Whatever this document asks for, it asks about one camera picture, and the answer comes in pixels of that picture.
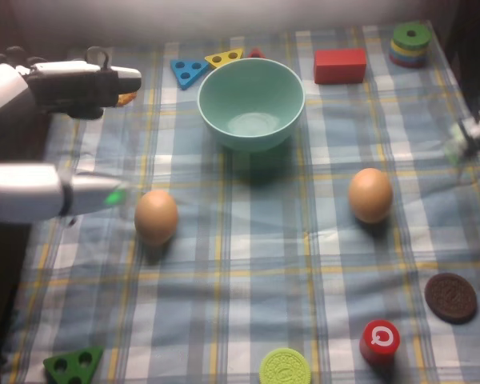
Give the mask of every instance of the yellow ring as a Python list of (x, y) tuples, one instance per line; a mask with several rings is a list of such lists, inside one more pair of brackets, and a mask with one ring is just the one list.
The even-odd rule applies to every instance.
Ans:
[(409, 56), (412, 58), (415, 58), (416, 56), (422, 56), (423, 54), (426, 53), (426, 48), (423, 48), (422, 50), (404, 50), (403, 48), (400, 48), (397, 46), (393, 39), (391, 39), (391, 48), (397, 53), (401, 54), (403, 56)]

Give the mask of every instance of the triangle toy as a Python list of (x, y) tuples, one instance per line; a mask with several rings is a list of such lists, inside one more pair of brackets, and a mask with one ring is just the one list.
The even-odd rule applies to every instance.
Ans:
[(170, 67), (182, 90), (186, 90), (204, 75), (210, 64), (204, 60), (171, 60)]
[(233, 62), (235, 60), (239, 60), (243, 56), (243, 49), (238, 48), (236, 50), (228, 50), (227, 52), (222, 52), (221, 54), (211, 54), (210, 56), (206, 56), (205, 60), (208, 61), (209, 64), (213, 68), (219, 68), (228, 62)]
[(42, 364), (57, 384), (90, 384), (102, 354), (103, 348), (92, 346), (47, 358)]
[(249, 56), (247, 56), (248, 58), (266, 58), (265, 55), (263, 54), (263, 52), (261, 52), (258, 48), (254, 48)]

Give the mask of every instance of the red bottle cap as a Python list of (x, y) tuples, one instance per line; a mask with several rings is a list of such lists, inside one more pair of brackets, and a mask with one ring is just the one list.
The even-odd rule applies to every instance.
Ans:
[(400, 333), (387, 320), (369, 322), (362, 338), (368, 349), (378, 356), (392, 356), (400, 345)]

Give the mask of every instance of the checkered fabric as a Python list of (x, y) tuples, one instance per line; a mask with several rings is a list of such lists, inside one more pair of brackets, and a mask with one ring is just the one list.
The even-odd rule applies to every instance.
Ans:
[[(74, 226), (35, 227), (5, 348), (4, 382), (44, 382), (42, 360), (105, 348), (94, 382), (256, 383), (263, 357), (288, 346), (313, 383), (380, 382), (358, 343), (376, 318), (402, 343), (394, 382), (480, 381), (480, 158), (460, 182), (442, 144), (466, 116), (436, 40), (428, 65), (392, 64), (394, 26), (301, 31), (111, 49), (143, 87), (102, 120), (59, 117), (46, 159), (134, 186), (119, 208)], [(222, 149), (199, 115), (198, 85), (176, 86), (174, 58), (258, 47), (306, 88), (293, 137), (264, 154)], [(361, 47), (363, 84), (317, 86), (316, 50)], [(363, 227), (347, 188), (365, 167), (388, 173), (394, 209)], [(168, 190), (180, 213), (162, 249), (135, 237), (135, 203)], [(476, 318), (451, 326), (427, 307), (437, 272), (466, 277)]]

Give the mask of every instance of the red rectangular block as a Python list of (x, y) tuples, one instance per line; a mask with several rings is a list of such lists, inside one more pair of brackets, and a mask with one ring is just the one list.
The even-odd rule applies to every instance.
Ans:
[(364, 50), (317, 50), (314, 53), (314, 82), (352, 84), (362, 82), (366, 71)]

